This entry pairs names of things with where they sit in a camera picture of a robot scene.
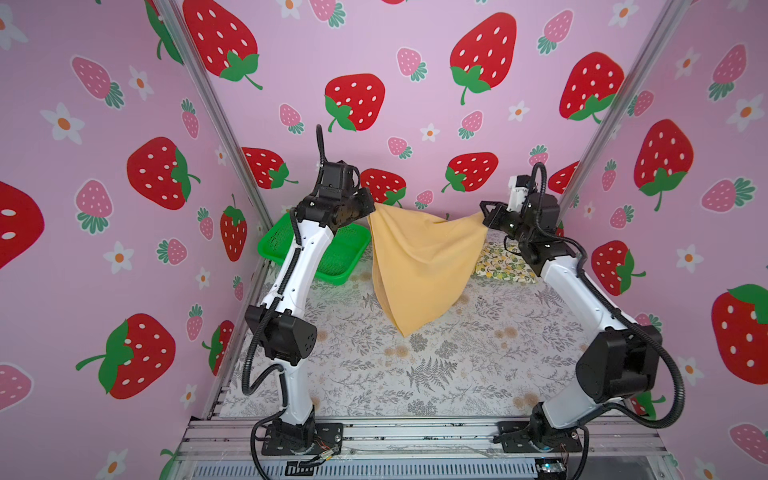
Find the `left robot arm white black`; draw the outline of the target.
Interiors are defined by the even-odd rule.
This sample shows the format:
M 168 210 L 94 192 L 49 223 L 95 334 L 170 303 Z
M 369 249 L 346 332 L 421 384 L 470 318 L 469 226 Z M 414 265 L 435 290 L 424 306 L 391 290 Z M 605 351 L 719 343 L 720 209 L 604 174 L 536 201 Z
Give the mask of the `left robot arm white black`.
M 245 321 L 252 333 L 241 390 L 256 392 L 266 377 L 279 374 L 282 409 L 271 421 L 271 438 L 294 449 L 314 443 L 315 408 L 303 361 L 317 342 L 317 327 L 304 319 L 306 300 L 321 259 L 339 229 L 373 213 L 373 196 L 361 185 L 359 170 L 343 161 L 324 160 L 315 186 L 289 212 L 292 243 L 275 282 Z

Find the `tan skirt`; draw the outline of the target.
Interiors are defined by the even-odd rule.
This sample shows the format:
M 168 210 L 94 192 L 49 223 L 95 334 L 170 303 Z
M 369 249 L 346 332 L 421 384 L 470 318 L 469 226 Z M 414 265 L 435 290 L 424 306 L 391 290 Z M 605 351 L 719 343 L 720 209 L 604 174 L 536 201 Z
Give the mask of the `tan skirt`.
M 464 292 L 486 240 L 483 215 L 445 220 L 379 204 L 368 220 L 377 300 L 408 337 L 440 318 Z

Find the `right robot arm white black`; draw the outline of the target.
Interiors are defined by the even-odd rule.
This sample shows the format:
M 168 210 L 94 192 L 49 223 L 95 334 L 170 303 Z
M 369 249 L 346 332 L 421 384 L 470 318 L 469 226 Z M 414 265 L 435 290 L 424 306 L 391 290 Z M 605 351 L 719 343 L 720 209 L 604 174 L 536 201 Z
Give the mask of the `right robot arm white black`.
M 583 247 L 550 228 L 549 220 L 559 212 L 553 196 L 530 193 L 518 208 L 483 201 L 480 209 L 484 225 L 517 243 L 525 263 L 565 302 L 589 340 L 576 363 L 574 380 L 534 407 L 527 427 L 496 440 L 528 441 L 545 450 L 611 410 L 644 423 L 645 417 L 625 402 L 653 388 L 661 334 L 624 316 L 588 278 Z

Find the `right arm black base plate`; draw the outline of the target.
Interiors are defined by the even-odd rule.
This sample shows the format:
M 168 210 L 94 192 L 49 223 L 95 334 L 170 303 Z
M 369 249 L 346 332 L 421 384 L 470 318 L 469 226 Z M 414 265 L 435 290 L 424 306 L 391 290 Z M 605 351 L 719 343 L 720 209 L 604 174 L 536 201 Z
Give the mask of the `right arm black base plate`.
M 505 453 L 581 453 L 583 446 L 575 429 L 554 429 L 530 421 L 501 421 L 492 442 Z

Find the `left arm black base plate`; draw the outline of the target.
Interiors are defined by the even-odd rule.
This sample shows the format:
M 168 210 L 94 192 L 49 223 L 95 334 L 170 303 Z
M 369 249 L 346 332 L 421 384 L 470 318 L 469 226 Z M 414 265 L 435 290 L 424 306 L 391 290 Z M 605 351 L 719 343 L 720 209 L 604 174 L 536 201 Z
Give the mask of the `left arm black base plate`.
M 261 454 L 265 456 L 319 455 L 338 453 L 343 444 L 343 423 L 293 425 L 277 420 L 267 428 Z

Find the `lemon print skirt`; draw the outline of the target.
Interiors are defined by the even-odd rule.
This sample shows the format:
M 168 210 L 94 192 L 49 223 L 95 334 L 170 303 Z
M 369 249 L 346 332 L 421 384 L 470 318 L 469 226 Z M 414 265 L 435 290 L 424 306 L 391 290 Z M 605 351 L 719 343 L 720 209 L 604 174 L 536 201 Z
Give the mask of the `lemon print skirt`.
M 486 242 L 475 265 L 474 274 L 487 279 L 535 284 L 537 275 L 521 256 L 503 244 Z

